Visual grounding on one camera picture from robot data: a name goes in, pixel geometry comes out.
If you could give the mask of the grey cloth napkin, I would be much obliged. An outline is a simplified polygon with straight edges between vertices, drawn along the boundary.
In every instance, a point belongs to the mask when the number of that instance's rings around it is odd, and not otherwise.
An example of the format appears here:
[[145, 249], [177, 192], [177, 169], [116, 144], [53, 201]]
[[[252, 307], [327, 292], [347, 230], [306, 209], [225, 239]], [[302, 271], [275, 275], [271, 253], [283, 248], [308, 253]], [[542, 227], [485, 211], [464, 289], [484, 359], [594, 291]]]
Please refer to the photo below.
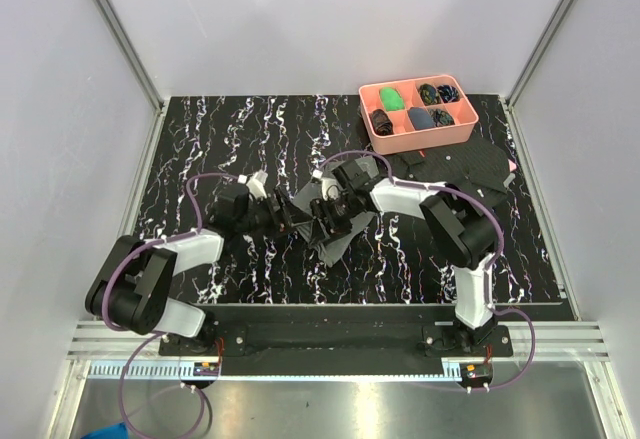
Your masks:
[[310, 217], [297, 231], [326, 266], [338, 263], [374, 218], [360, 194], [385, 171], [372, 157], [338, 161], [315, 170], [292, 199]]

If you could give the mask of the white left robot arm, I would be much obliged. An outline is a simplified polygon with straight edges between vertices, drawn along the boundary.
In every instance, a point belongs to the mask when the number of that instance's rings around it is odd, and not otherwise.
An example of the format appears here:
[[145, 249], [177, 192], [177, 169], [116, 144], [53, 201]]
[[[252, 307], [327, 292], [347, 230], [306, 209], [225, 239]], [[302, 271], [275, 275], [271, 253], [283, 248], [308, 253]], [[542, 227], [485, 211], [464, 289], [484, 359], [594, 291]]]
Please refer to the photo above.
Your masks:
[[[279, 189], [265, 191], [267, 174], [250, 176], [213, 172], [187, 180], [185, 192], [196, 214], [196, 226], [174, 236], [141, 240], [124, 235], [116, 240], [85, 299], [90, 314], [114, 331], [181, 336], [196, 355], [215, 345], [216, 331], [206, 313], [170, 297], [175, 276], [202, 265], [217, 263], [225, 244], [238, 236], [264, 233], [284, 235], [313, 221]], [[212, 216], [204, 220], [194, 193], [195, 182], [225, 178], [227, 189], [214, 200]]]

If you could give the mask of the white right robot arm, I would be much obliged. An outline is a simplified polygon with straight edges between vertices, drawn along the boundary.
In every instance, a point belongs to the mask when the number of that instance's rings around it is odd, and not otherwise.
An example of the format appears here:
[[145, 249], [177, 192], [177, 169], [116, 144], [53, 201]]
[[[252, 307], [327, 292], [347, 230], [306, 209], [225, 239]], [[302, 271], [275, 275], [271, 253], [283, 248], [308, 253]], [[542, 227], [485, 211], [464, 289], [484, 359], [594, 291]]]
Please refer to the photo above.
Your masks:
[[444, 182], [403, 180], [373, 173], [355, 160], [331, 172], [312, 173], [319, 195], [310, 200], [309, 244], [329, 246], [352, 235], [365, 213], [393, 213], [423, 219], [436, 246], [454, 270], [457, 300], [454, 343], [476, 355], [490, 342], [485, 327], [494, 320], [492, 264], [504, 247], [493, 212], [476, 197]]

